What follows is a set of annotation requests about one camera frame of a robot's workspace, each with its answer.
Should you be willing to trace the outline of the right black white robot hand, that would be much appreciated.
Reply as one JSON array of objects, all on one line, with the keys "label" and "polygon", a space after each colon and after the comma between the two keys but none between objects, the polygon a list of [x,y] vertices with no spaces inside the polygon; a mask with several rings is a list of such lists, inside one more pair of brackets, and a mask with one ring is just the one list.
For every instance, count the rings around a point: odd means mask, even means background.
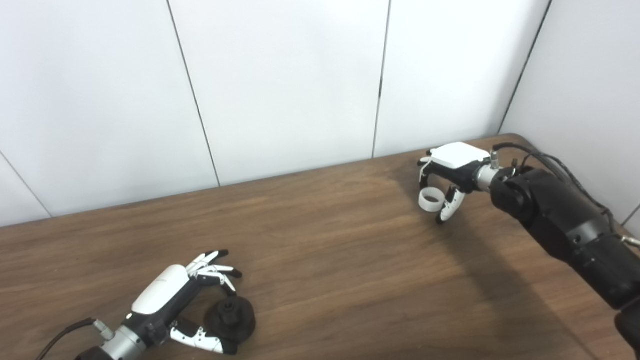
[{"label": "right black white robot hand", "polygon": [[489,152],[464,142],[428,151],[418,166],[418,205],[437,214],[437,224],[449,221],[467,195],[489,193],[490,183],[498,172],[491,167]]}]

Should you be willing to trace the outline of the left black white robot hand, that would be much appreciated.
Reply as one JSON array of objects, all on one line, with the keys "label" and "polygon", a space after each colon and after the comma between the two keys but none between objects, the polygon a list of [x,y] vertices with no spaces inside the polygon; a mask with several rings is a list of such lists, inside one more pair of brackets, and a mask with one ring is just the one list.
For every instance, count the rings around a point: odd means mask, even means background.
[{"label": "left black white robot hand", "polygon": [[229,251],[206,251],[196,256],[188,265],[173,264],[167,267],[135,299],[131,313],[121,324],[137,336],[137,341],[147,349],[162,346],[170,338],[181,344],[211,353],[236,355],[238,344],[224,339],[212,330],[196,326],[194,331],[183,330],[179,316],[206,287],[221,287],[227,296],[237,295],[231,278],[242,278],[238,269],[215,264]]}]

